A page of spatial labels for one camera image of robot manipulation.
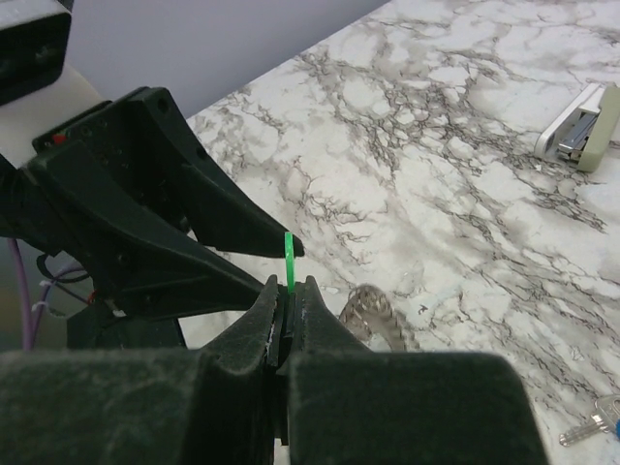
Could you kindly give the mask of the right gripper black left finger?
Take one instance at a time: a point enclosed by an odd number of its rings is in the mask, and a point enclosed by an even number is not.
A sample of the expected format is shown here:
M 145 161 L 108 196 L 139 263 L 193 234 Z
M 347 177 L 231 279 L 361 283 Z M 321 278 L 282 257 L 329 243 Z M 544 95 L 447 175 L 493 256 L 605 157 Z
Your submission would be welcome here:
M 199 350 L 1 356 L 5 464 L 269 464 L 265 375 L 279 289 Z

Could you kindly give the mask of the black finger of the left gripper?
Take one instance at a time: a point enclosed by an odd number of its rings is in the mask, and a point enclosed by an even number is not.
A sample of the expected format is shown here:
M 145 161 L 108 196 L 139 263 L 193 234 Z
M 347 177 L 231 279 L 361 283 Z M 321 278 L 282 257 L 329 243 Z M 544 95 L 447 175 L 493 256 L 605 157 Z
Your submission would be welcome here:
M 283 257 L 287 229 L 209 156 L 166 89 L 159 91 L 159 125 L 159 163 L 199 242 L 222 252 Z
M 97 296 L 158 319 L 246 309 L 261 282 L 137 203 L 81 144 L 28 164 L 52 211 L 55 243 L 90 274 Z

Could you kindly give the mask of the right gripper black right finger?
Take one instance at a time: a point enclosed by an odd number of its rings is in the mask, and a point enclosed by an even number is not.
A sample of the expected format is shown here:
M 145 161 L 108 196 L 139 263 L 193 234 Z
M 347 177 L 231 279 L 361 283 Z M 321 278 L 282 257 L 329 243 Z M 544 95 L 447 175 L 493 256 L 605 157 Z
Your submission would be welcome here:
M 378 353 L 296 288 L 286 371 L 293 464 L 544 464 L 524 385 L 501 356 Z

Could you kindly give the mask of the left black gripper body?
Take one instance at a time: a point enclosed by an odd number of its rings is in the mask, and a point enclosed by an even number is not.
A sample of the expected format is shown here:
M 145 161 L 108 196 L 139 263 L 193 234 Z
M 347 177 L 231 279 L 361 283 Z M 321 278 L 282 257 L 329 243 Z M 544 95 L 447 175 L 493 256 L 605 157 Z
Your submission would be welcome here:
M 62 252 L 77 261 L 50 273 L 51 282 L 93 285 L 66 320 L 71 349 L 185 343 L 178 319 L 156 311 L 191 225 L 158 163 L 163 145 L 146 125 L 151 115 L 183 123 L 167 88 L 141 87 L 37 135 L 24 168 L 1 165 L 1 234 L 37 248 L 41 272 Z

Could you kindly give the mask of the green key tag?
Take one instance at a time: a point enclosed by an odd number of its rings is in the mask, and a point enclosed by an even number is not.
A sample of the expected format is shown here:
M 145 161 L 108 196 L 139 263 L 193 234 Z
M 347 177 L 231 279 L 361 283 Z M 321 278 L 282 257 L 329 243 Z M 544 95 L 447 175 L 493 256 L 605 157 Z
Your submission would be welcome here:
M 291 232 L 284 234 L 284 251 L 286 263 L 287 291 L 291 295 L 295 292 L 295 242 Z

